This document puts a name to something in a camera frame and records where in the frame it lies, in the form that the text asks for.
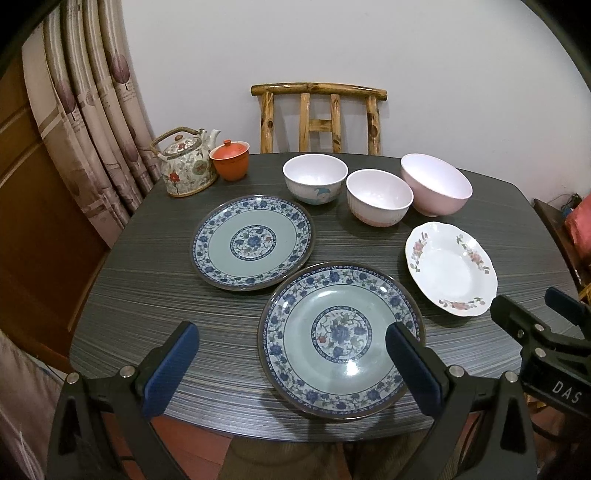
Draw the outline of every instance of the white bowl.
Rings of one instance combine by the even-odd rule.
[[[311,205],[337,198],[348,173],[345,162],[322,153],[298,155],[283,165],[289,191],[298,200]]]
[[[402,178],[414,192],[413,207],[425,216],[456,213],[472,196],[470,181],[439,158],[411,153],[402,157],[401,166]]]
[[[371,226],[391,226],[402,220],[413,202],[404,180],[383,170],[354,171],[347,179],[347,201],[353,215]]]
[[[469,233],[447,223],[416,227],[405,246],[408,269],[435,305],[460,317],[486,312],[498,281],[492,261]]]

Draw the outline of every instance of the white plate with pink roses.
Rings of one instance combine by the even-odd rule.
[[[435,305],[460,317],[486,312],[496,297],[495,269],[472,235],[440,222],[416,227],[407,239],[408,269]]]

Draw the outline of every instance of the floor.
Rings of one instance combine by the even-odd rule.
[[[117,453],[120,456],[131,455],[115,416],[104,414],[103,418]],[[152,425],[189,478],[216,480],[232,440],[231,435],[219,435],[165,415],[153,418]],[[132,480],[144,480],[135,462],[124,461],[124,467]]]
[[[532,419],[551,432],[557,433],[563,421],[562,414],[552,408],[541,411],[531,410]],[[477,414],[471,414],[466,422],[459,438],[461,446],[469,433],[470,426],[476,420]],[[103,414],[105,425],[111,437],[113,446],[120,456],[131,456],[131,451],[121,433],[121,430],[113,414]],[[172,456],[183,468],[191,480],[216,480],[222,468],[226,452],[232,440],[232,435],[222,435],[209,430],[201,429],[195,425],[176,420],[165,415],[152,419],[152,425],[169,449]],[[535,435],[535,446],[538,456],[538,465],[543,465],[551,459],[556,447],[542,437]],[[144,480],[142,472],[133,461],[124,461],[124,467],[132,480]],[[338,478],[335,480],[350,480],[345,457],[341,455],[338,463]]]

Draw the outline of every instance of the pink floral pattern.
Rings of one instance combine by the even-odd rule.
[[[418,260],[423,254],[423,248],[425,248],[425,245],[427,245],[428,238],[429,236],[425,232],[421,232],[421,238],[413,245],[413,254],[411,255],[411,259],[414,260],[414,263],[410,263],[408,266],[415,272],[421,271],[421,269],[418,267]]]
[[[482,259],[480,254],[466,245],[466,243],[464,242],[463,235],[458,235],[456,237],[456,242],[458,245],[462,246],[464,251],[468,254],[468,257],[470,257],[470,260],[472,260],[476,264],[476,266],[478,267],[478,270],[483,271],[485,274],[489,274],[491,272],[491,268],[487,267],[484,264],[484,260]]]
[[[442,307],[450,307],[456,310],[470,310],[475,309],[478,305],[486,305],[486,302],[480,297],[474,297],[474,300],[470,301],[451,301],[451,300],[439,300],[439,305]]]

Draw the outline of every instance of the ceramic teapot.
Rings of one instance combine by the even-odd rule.
[[[192,136],[183,136],[180,132]],[[215,148],[219,130],[212,130],[211,134],[201,128],[193,130],[188,127],[178,127],[170,130],[150,144],[150,150],[162,160],[162,175],[166,190],[173,197],[187,197],[205,190],[217,180],[209,152]],[[171,135],[174,143],[163,152],[158,151],[157,145]]]

